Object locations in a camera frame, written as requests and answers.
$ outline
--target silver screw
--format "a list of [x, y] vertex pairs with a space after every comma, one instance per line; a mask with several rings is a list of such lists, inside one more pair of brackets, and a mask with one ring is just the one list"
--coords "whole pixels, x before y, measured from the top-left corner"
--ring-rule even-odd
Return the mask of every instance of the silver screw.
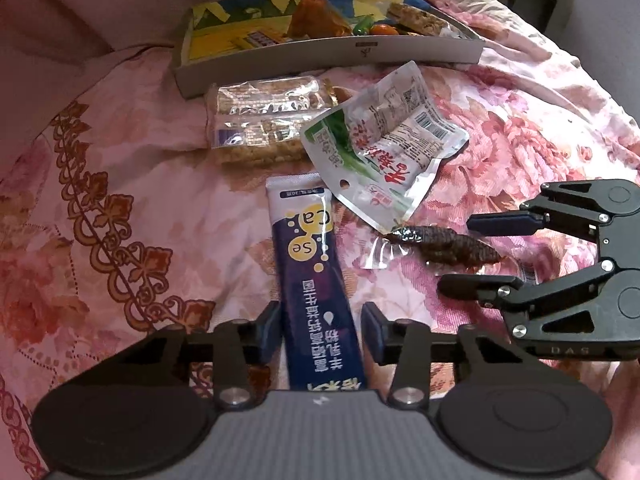
[[251, 394], [244, 388], [227, 388], [220, 393], [220, 400], [230, 406], [240, 406], [251, 399]]
[[527, 335], [527, 327], [524, 325], [516, 325], [513, 327], [513, 336], [521, 338]]
[[412, 386], [406, 386], [393, 392], [392, 397], [402, 404], [416, 404], [424, 399], [424, 392]]

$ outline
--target cardboard box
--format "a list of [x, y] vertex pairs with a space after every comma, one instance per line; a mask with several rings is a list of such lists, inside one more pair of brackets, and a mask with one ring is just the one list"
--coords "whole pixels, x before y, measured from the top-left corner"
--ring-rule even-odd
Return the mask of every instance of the cardboard box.
[[174, 48], [172, 68], [180, 93], [185, 98], [192, 98], [203, 95], [213, 83], [228, 85], [335, 66], [399, 65], [410, 60], [477, 63], [484, 40], [443, 12], [433, 7], [428, 11], [457, 27], [466, 37], [348, 36], [291, 41], [190, 59], [194, 23], [194, 11], [190, 9], [180, 28], [183, 39]]

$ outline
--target floral bedsheet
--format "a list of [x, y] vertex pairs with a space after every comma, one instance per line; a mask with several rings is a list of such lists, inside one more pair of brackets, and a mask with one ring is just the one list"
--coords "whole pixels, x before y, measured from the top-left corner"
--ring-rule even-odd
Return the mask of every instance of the floral bedsheet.
[[[640, 183], [640, 130], [610, 96], [532, 27], [494, 0], [431, 0], [487, 38], [477, 66], [421, 67], [443, 115], [470, 134], [441, 167], [413, 221], [464, 229], [472, 212], [515, 208], [540, 183], [626, 178]], [[29, 431], [38, 400], [57, 384], [155, 328], [211, 330], [254, 318], [277, 298], [264, 183], [310, 171], [309, 162], [222, 170], [207, 149], [201, 100], [185, 102], [170, 52], [149, 49], [52, 118], [0, 182], [0, 479], [42, 478]], [[357, 91], [392, 68], [334, 68]], [[501, 332], [499, 316], [437, 296], [417, 256], [365, 270], [366, 225], [334, 204], [338, 253], [356, 323], [365, 301], [386, 315], [453, 332], [465, 322]], [[594, 261], [594, 246], [553, 232], [495, 239], [541, 279]], [[599, 469], [640, 478], [638, 362], [561, 364], [606, 396], [614, 436]], [[391, 370], [366, 358], [373, 386]], [[436, 392], [450, 369], [433, 371]], [[258, 388], [286, 386], [281, 362], [257, 367]], [[192, 382], [210, 394], [210, 364]]]

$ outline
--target brown snack in plastic wrapper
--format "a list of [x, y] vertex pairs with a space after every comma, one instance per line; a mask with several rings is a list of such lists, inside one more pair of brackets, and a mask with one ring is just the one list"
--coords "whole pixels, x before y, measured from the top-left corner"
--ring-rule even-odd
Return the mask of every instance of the brown snack in plastic wrapper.
[[306, 156], [303, 125], [337, 104], [331, 84], [312, 76], [212, 87], [207, 134], [219, 164], [269, 164]]
[[291, 17], [287, 36], [301, 39], [352, 36], [351, 27], [328, 0], [300, 0]]
[[404, 25], [424, 36], [457, 37], [459, 35], [457, 29], [452, 27], [448, 22], [417, 7], [394, 2], [389, 5], [388, 13], [398, 20], [400, 25]]
[[392, 242], [417, 246], [428, 262], [450, 266], [479, 267], [495, 264], [502, 257], [491, 246], [453, 229], [438, 226], [406, 226], [389, 233]]

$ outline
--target dark brown snack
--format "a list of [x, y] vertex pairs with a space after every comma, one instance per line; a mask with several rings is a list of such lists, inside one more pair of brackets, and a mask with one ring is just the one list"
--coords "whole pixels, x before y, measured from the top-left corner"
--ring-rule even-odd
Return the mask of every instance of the dark brown snack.
[[502, 260], [498, 251], [471, 236], [438, 226], [405, 226], [386, 238], [398, 244], [413, 245], [428, 262], [451, 266], [479, 267]]

